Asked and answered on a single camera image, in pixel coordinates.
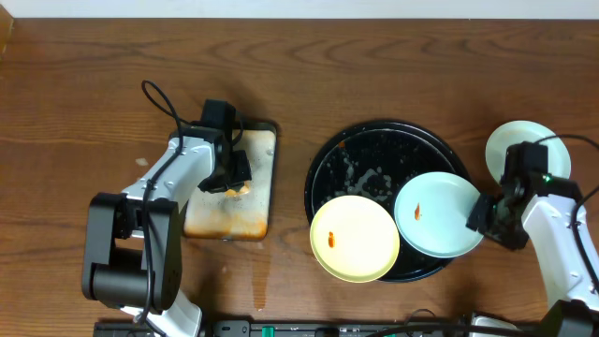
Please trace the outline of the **pale yellow plate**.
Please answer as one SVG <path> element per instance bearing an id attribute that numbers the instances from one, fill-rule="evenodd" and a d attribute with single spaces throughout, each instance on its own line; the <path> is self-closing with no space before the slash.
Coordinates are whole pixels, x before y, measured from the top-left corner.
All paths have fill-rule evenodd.
<path id="1" fill-rule="evenodd" d="M 310 244 L 328 273 L 346 282 L 368 283 L 390 271 L 401 240 L 395 221 L 381 205 L 365 197 L 342 196 L 316 212 Z"/>

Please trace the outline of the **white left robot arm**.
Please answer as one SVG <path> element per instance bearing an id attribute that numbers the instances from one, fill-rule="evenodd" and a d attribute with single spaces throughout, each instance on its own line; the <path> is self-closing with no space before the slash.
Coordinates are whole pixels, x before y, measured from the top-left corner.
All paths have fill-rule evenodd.
<path id="1" fill-rule="evenodd" d="M 196 336 L 202 313 L 182 293 L 185 207 L 196 189 L 224 192 L 250 177 L 240 122 L 178 127 L 157 162 L 118 194 L 89 204 L 81 291 L 159 336 Z"/>

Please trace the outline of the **green yellow sponge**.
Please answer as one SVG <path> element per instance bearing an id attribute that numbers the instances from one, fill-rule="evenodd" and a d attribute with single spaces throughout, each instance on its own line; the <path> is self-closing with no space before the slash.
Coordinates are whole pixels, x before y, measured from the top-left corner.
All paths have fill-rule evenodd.
<path id="1" fill-rule="evenodd" d="M 228 198 L 236 198 L 236 197 L 246 195 L 249 192 L 250 192 L 250 187 L 249 187 L 248 183 L 244 183 L 244 185 L 239 188 L 231 188 L 231 189 L 226 190 L 225 195 Z"/>

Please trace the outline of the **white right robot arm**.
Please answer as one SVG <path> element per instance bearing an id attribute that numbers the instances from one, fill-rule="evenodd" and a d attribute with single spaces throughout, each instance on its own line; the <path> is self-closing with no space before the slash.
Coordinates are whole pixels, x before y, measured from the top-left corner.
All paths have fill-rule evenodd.
<path id="1" fill-rule="evenodd" d="M 523 141 L 505 150 L 498 196 L 483 194 L 466 226 L 509 250 L 533 245 L 549 310 L 537 336 L 598 333 L 598 254 L 573 180 L 548 170 L 548 146 Z"/>

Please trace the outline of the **mint green plate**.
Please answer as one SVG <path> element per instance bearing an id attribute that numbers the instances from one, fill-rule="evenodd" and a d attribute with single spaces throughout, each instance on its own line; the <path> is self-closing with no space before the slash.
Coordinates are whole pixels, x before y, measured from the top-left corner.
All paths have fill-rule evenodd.
<path id="1" fill-rule="evenodd" d="M 483 235 L 466 224 L 480 192 L 447 172 L 420 174 L 396 197 L 394 218 L 404 240 L 427 256 L 453 258 L 475 249 Z"/>
<path id="2" fill-rule="evenodd" d="M 511 145 L 554 136 L 549 128 L 531 121 L 513 121 L 495 129 L 486 144 L 485 159 L 492 178 L 499 183 L 504 174 L 507 148 Z M 548 147 L 548 172 L 564 179 L 571 174 L 571 158 L 565 144 L 560 139 L 543 141 Z"/>

